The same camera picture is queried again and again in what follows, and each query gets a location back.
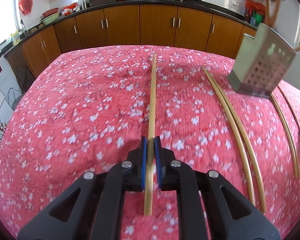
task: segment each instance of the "window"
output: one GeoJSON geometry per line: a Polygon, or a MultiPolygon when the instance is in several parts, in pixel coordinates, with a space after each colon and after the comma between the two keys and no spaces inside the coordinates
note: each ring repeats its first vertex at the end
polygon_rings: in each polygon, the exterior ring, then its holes
{"type": "Polygon", "coordinates": [[[0,0],[0,43],[19,30],[18,0],[0,0]]]}

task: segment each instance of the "plastic bag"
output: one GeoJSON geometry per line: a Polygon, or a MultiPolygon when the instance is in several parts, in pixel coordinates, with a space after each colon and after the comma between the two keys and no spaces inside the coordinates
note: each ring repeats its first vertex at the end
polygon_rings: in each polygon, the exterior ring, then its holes
{"type": "Polygon", "coordinates": [[[19,9],[23,15],[31,13],[33,2],[32,0],[20,0],[19,9]]]}

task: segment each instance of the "pink blanket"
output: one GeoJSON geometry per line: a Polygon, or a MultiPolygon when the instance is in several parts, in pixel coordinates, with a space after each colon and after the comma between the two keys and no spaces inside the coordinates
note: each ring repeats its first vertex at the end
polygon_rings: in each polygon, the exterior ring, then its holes
{"type": "MultiPolygon", "coordinates": [[[[195,170],[219,171],[247,197],[238,147],[201,70],[206,67],[249,134],[265,184],[266,217],[282,237],[290,232],[300,218],[300,179],[294,178],[287,138],[269,99],[233,91],[226,75],[234,60],[188,49],[111,46],[58,57],[14,112],[0,146],[0,219],[14,236],[85,171],[108,171],[147,136],[154,52],[156,135],[162,146],[195,170]]],[[[300,120],[300,91],[280,85],[300,120]]],[[[295,121],[280,92],[275,95],[300,161],[295,121]]],[[[154,187],[151,217],[143,217],[143,193],[126,194],[122,239],[178,238],[175,193],[159,191],[156,178],[154,187]]]]}

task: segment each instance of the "perforated metal container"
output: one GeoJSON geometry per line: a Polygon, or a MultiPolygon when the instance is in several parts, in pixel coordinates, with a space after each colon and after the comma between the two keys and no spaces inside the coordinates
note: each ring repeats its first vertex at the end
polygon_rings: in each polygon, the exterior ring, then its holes
{"type": "Polygon", "coordinates": [[[269,97],[296,55],[277,32],[261,23],[254,38],[244,34],[228,79],[239,93],[269,97]]]}

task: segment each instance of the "black countertop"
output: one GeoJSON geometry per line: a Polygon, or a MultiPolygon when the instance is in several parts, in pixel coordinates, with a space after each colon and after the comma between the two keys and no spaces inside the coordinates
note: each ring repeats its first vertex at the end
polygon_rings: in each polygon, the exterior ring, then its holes
{"type": "MultiPolygon", "coordinates": [[[[204,2],[204,1],[200,1],[197,4],[196,3],[191,3],[191,2],[187,2],[185,0],[180,1],[180,0],[124,0],[124,1],[117,1],[117,2],[112,2],[112,3],[106,3],[106,4],[101,4],[101,5],[97,5],[97,6],[93,6],[93,7],[89,7],[87,9],[78,11],[78,12],[74,12],[70,15],[67,16],[61,16],[59,18],[57,18],[57,20],[55,20],[53,23],[48,24],[42,28],[40,28],[39,30],[29,34],[26,38],[22,39],[17,45],[21,45],[23,42],[27,41],[29,38],[33,37],[34,35],[36,35],[37,33],[39,33],[40,31],[42,31],[45,28],[48,28],[51,25],[54,25],[58,22],[61,22],[65,19],[68,19],[70,17],[74,17],[76,15],[82,14],[82,13],[86,13],[86,12],[90,12],[90,11],[94,11],[94,10],[98,10],[98,9],[103,9],[103,8],[109,8],[109,7],[115,7],[115,6],[121,6],[121,5],[134,5],[134,4],[158,4],[158,5],[174,5],[174,6],[179,6],[179,7],[185,7],[185,8],[191,8],[191,9],[196,9],[196,10],[200,10],[200,11],[204,11],[204,12],[210,12],[210,13],[214,13],[214,14],[218,14],[220,16],[232,19],[234,21],[237,21],[239,23],[245,24],[247,26],[249,26],[252,29],[257,29],[256,27],[248,24],[247,22],[245,22],[243,19],[244,17],[234,11],[231,11],[229,9],[226,9],[224,7],[212,4],[212,3],[208,3],[208,2],[204,2]]],[[[2,55],[6,55],[8,54],[11,50],[13,50],[13,48],[15,47],[11,47],[10,49],[2,49],[2,52],[0,53],[0,57],[2,55]]]]}

